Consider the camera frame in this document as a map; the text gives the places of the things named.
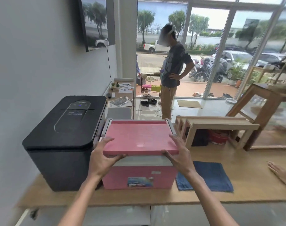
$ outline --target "black cord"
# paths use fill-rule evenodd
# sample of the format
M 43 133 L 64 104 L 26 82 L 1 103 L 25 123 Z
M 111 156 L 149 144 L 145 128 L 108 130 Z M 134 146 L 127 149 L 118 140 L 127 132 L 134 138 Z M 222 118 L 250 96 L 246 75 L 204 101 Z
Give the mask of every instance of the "black cord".
M 106 47 L 106 50 L 107 50 L 107 59 L 108 59 L 108 67 L 110 69 L 110 58 L 108 57 L 108 48 Z

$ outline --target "wall-mounted tv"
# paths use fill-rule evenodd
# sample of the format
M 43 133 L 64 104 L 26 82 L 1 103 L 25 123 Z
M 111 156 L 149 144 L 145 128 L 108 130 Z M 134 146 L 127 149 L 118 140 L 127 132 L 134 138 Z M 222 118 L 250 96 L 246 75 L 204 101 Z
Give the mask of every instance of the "wall-mounted tv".
M 86 51 L 115 44 L 113 0 L 78 0 Z

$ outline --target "beige mat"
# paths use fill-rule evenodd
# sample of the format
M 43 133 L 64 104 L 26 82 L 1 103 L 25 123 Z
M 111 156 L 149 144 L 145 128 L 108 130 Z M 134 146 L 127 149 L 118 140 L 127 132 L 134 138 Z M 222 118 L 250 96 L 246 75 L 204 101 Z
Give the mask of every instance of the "beige mat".
M 203 108 L 199 102 L 178 100 L 180 107 Z

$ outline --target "pink cooler lid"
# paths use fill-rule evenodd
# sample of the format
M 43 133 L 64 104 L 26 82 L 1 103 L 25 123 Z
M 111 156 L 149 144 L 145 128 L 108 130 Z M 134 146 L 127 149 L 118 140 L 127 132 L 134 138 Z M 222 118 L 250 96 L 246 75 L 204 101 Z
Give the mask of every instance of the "pink cooler lid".
M 171 129 L 167 121 L 112 121 L 106 137 L 115 138 L 109 142 L 104 155 L 152 155 L 160 156 L 165 149 L 171 154 L 178 154 L 175 143 L 169 137 Z

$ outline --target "sticker label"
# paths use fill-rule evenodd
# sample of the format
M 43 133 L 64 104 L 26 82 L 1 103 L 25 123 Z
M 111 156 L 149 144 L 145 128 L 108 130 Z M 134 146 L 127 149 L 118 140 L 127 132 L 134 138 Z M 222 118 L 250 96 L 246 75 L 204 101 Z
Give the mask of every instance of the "sticker label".
M 153 187 L 154 178 L 130 177 L 127 179 L 127 187 Z

